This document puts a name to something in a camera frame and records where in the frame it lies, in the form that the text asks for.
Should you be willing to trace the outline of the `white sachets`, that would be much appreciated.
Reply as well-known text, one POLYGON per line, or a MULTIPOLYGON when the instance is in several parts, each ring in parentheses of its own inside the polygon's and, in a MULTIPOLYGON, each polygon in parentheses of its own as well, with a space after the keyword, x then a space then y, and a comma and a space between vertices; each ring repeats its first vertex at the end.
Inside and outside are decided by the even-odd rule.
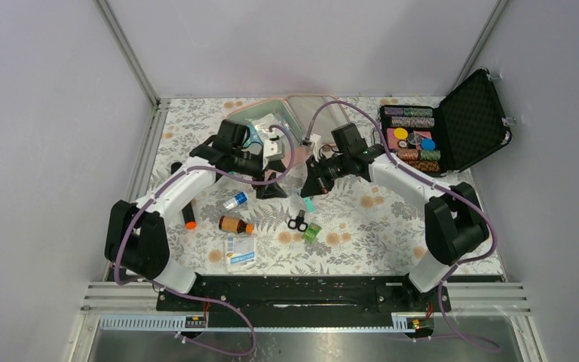
POLYGON ((268 113, 260 118, 252 119, 250 123, 262 140, 266 140, 277 135, 276 130, 270 130, 271 125, 285 127, 283 117, 277 115, 276 113, 268 113))

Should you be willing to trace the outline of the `bandage packet with teal card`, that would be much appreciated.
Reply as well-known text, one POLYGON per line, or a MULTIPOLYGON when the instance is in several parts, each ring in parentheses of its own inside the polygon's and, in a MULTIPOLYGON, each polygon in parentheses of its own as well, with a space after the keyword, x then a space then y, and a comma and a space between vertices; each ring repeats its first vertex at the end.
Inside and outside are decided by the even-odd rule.
POLYGON ((314 202, 311 200, 310 197, 302 197, 302 196, 300 195, 300 193, 298 193, 297 196, 299 197, 299 200, 302 202, 302 205, 304 206, 304 209, 305 209, 308 213, 313 213, 313 212, 315 211, 314 202))

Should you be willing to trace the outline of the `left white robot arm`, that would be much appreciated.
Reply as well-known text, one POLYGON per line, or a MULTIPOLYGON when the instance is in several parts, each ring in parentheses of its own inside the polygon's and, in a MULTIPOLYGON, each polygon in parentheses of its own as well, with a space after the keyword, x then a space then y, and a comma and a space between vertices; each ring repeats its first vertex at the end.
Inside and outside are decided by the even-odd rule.
POLYGON ((117 284, 127 284, 120 269, 175 293, 175 300, 187 310, 196 309, 204 299, 195 284, 194 270, 170 255, 167 227, 203 190, 222 177, 264 189, 280 182, 296 158, 292 134, 279 124, 268 128, 259 153, 249 151, 245 142, 249 127, 225 119, 214 135, 194 147, 188 158, 155 190, 135 201, 120 200, 110 211, 105 258, 112 262, 117 284))

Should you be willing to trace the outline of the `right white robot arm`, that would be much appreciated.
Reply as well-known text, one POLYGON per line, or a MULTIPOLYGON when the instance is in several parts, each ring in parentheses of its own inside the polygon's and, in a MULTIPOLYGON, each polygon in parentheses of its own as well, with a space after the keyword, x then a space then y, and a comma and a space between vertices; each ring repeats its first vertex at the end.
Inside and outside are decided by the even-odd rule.
POLYGON ((432 300, 431 290, 467 261, 465 254, 496 238, 474 188, 468 183, 443 183, 397 160, 382 144, 369 146, 353 123, 337 127, 332 136, 337 153, 306 159, 307 176, 299 194, 303 198, 325 195, 337 179, 357 176, 422 210, 427 254, 408 273, 409 285, 402 291, 406 307, 422 310, 432 300))

